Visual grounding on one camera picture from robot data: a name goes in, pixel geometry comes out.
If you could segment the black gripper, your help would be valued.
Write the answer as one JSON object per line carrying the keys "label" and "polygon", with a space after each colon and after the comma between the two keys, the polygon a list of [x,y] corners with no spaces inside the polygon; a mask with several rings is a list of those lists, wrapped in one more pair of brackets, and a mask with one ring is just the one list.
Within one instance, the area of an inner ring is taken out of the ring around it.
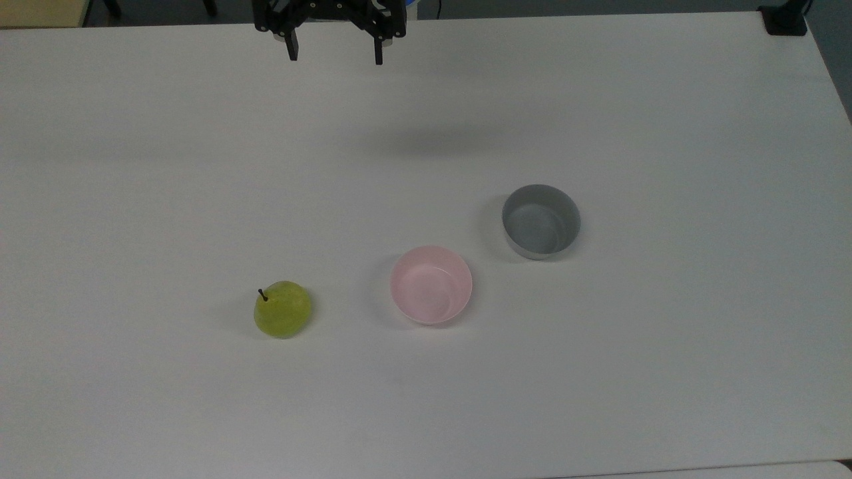
{"label": "black gripper", "polygon": [[343,21],[374,37],[375,64],[384,64],[384,40],[407,35],[405,1],[253,1],[256,30],[286,39],[291,61],[299,57],[296,29],[307,21]]}

